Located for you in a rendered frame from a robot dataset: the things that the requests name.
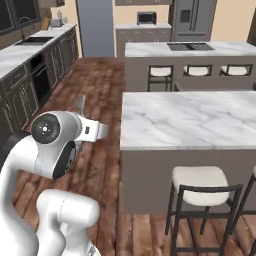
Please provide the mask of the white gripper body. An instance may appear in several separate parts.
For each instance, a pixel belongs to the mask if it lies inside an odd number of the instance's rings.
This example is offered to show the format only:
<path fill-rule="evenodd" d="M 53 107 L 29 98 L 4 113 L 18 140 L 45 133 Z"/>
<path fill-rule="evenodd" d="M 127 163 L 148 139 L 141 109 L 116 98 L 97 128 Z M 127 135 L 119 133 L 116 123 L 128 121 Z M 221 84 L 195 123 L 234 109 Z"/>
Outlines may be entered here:
<path fill-rule="evenodd" d="M 106 124 L 99 124 L 99 130 L 98 130 L 98 139 L 104 139 L 108 134 L 108 126 Z"/>

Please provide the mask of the grey island with hob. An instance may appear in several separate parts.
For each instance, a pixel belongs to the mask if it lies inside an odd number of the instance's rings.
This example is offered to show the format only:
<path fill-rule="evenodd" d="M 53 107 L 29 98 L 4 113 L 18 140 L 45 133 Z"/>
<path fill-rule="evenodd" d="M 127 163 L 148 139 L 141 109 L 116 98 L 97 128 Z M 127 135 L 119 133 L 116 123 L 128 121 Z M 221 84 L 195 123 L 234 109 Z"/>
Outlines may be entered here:
<path fill-rule="evenodd" d="M 167 43 L 206 43 L 211 51 L 171 51 Z M 225 76 L 222 66 L 252 64 L 250 76 Z M 125 46 L 125 80 L 130 92 L 148 92 L 148 67 L 174 66 L 168 91 L 252 90 L 256 88 L 256 47 L 246 42 L 146 42 Z M 210 76 L 185 76 L 187 65 L 211 65 Z M 166 91 L 165 84 L 152 84 L 151 91 Z"/>

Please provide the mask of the black dishwasher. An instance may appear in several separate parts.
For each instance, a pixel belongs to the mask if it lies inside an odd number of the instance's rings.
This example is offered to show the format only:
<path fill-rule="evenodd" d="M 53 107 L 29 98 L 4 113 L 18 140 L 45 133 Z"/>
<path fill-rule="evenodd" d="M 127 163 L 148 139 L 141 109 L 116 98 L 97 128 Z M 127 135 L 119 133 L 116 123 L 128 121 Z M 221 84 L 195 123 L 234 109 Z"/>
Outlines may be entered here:
<path fill-rule="evenodd" d="M 39 106 L 43 107 L 51 96 L 51 89 L 47 75 L 47 66 L 42 53 L 35 55 L 30 60 L 30 71 Z"/>

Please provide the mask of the black stool with cream seat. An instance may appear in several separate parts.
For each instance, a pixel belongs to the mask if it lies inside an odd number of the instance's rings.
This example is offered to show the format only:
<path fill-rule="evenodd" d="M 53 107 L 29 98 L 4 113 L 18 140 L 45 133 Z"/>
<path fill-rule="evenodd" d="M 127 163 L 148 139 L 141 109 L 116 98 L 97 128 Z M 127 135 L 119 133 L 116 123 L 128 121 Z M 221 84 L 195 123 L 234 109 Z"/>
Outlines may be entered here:
<path fill-rule="evenodd" d="M 194 76 L 194 77 L 202 77 L 202 76 L 210 76 L 212 72 L 211 65 L 187 65 L 183 68 L 185 76 Z"/>
<path fill-rule="evenodd" d="M 174 66 L 150 65 L 148 67 L 147 91 L 151 91 L 152 84 L 165 84 L 165 90 L 172 89 Z"/>
<path fill-rule="evenodd" d="M 220 74 L 225 76 L 250 76 L 252 67 L 252 64 L 228 64 L 221 67 Z"/>
<path fill-rule="evenodd" d="M 171 190 L 167 208 L 165 235 L 174 226 L 171 236 L 170 256 L 178 253 L 217 253 L 224 256 L 224 247 L 231 228 L 243 185 L 229 185 L 225 173 L 216 166 L 177 166 L 172 170 Z M 202 219 L 200 234 L 204 234 L 208 219 L 226 219 L 222 242 L 218 247 L 198 247 L 194 242 L 191 223 L 188 223 L 192 247 L 178 247 L 177 236 L 182 219 Z"/>

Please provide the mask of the dark cupboard run with sink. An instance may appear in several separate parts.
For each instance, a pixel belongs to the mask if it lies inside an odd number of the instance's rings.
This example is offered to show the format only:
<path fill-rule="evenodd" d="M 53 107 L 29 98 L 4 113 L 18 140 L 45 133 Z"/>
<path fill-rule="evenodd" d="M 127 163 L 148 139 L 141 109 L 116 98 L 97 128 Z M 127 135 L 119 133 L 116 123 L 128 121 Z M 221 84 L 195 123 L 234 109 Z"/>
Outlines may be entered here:
<path fill-rule="evenodd" d="M 53 37 L 43 45 L 15 44 L 0 51 L 0 147 L 9 136 L 25 128 L 42 108 L 30 71 L 30 60 L 42 53 L 51 95 L 78 58 L 76 27 L 41 30 L 30 37 Z"/>

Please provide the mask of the grey island with marble top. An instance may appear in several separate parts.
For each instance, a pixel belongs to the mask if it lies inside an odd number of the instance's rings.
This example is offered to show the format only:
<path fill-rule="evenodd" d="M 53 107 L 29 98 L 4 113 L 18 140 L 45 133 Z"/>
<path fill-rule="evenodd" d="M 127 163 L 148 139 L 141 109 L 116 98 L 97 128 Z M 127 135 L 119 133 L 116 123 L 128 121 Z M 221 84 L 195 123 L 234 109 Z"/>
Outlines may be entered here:
<path fill-rule="evenodd" d="M 124 210 L 167 211 L 171 188 L 245 186 L 256 172 L 256 91 L 126 92 Z"/>

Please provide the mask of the grey cupboard run under microwave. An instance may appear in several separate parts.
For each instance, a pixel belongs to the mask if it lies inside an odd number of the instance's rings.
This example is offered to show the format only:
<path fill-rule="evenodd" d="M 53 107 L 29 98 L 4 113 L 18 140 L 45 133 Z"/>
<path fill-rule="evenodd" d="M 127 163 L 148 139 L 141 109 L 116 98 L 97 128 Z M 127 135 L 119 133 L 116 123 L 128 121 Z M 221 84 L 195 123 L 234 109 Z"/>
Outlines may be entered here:
<path fill-rule="evenodd" d="M 125 45 L 138 42 L 168 42 L 171 40 L 172 26 L 158 24 L 121 24 L 116 26 L 116 53 L 121 61 L 125 57 Z"/>

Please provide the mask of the blue grey tall panel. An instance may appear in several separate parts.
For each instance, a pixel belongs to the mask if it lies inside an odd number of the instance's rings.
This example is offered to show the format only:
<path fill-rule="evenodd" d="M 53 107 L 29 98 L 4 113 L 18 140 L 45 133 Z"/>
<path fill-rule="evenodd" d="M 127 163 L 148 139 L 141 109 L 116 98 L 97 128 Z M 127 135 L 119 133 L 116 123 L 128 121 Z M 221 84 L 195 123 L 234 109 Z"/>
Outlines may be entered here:
<path fill-rule="evenodd" d="M 84 57 L 114 56 L 113 0 L 76 0 Z"/>

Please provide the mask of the black sink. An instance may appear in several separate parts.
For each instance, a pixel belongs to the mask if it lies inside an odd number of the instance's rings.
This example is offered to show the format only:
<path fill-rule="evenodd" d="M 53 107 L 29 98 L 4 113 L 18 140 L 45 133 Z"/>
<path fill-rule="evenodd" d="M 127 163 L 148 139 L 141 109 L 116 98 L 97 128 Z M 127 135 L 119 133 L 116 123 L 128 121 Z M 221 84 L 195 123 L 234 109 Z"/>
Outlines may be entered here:
<path fill-rule="evenodd" d="M 19 45 L 43 45 L 53 39 L 53 37 L 28 37 L 24 40 L 17 42 L 15 46 Z"/>

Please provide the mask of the white toaster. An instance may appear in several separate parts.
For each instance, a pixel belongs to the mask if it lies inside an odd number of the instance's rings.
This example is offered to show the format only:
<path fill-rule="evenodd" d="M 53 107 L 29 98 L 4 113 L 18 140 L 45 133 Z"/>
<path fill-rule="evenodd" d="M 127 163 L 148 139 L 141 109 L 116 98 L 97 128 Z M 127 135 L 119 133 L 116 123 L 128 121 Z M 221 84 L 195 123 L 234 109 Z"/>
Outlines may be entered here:
<path fill-rule="evenodd" d="M 57 12 L 57 18 L 50 21 L 52 27 L 61 27 L 63 25 L 62 13 Z"/>

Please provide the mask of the black hob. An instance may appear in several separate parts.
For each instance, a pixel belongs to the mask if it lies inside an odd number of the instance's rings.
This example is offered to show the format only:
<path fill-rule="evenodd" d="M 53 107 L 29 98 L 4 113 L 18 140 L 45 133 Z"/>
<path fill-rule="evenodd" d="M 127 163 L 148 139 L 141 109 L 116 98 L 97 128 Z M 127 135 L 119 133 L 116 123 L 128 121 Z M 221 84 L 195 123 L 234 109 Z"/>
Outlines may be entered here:
<path fill-rule="evenodd" d="M 206 43 L 167 43 L 171 51 L 211 51 L 214 50 Z"/>

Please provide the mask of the black microwave oven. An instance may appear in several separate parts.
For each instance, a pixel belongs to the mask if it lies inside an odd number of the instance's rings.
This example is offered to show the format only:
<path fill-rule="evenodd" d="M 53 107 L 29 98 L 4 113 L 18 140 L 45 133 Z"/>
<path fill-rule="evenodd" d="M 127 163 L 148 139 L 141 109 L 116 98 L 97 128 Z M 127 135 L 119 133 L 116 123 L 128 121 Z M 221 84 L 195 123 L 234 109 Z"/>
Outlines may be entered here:
<path fill-rule="evenodd" d="M 138 12 L 137 13 L 137 24 L 156 24 L 157 13 L 156 12 Z"/>

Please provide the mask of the dark tap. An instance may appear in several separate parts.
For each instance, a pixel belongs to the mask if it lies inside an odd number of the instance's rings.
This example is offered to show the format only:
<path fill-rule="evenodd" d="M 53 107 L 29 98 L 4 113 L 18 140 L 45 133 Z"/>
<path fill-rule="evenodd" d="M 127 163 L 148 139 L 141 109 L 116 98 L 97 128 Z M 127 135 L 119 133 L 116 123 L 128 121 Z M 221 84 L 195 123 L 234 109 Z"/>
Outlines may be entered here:
<path fill-rule="evenodd" d="M 19 20 L 18 20 L 18 28 L 19 28 L 20 33 L 21 33 L 21 39 L 22 39 L 22 41 L 25 40 L 25 35 L 24 35 L 23 29 L 24 29 L 25 26 L 27 26 L 27 25 L 24 25 L 24 24 L 22 23 L 23 20 L 30 22 L 31 19 L 30 19 L 29 17 L 27 17 L 27 16 L 23 16 L 23 17 L 19 18 Z"/>

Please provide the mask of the grey steel fridge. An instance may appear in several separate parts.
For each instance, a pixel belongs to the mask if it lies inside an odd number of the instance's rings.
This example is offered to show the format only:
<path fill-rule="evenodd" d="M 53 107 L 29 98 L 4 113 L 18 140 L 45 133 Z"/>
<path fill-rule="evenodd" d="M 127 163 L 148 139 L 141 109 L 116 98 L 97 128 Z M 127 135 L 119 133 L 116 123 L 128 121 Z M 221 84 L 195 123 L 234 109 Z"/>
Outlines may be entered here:
<path fill-rule="evenodd" d="M 217 0 L 175 0 L 172 40 L 209 41 Z"/>

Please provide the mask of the dark framed window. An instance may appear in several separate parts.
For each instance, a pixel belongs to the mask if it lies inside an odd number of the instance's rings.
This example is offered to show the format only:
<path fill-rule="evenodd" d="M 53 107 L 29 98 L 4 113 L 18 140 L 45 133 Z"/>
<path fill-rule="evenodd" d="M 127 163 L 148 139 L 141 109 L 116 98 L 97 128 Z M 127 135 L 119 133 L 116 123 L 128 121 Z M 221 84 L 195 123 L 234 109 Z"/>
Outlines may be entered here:
<path fill-rule="evenodd" d="M 23 16 L 31 19 L 22 21 L 27 26 L 41 20 L 37 0 L 0 0 L 0 35 L 19 29 L 18 20 Z"/>

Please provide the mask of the grey wall cupboards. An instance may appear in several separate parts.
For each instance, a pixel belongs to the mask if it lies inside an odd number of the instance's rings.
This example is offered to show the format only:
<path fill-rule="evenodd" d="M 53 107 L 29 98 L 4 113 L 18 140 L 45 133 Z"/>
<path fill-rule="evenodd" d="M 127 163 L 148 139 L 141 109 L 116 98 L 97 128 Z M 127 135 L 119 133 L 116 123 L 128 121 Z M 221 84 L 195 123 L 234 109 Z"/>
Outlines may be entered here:
<path fill-rule="evenodd" d="M 173 0 L 115 0 L 116 6 L 172 5 Z"/>

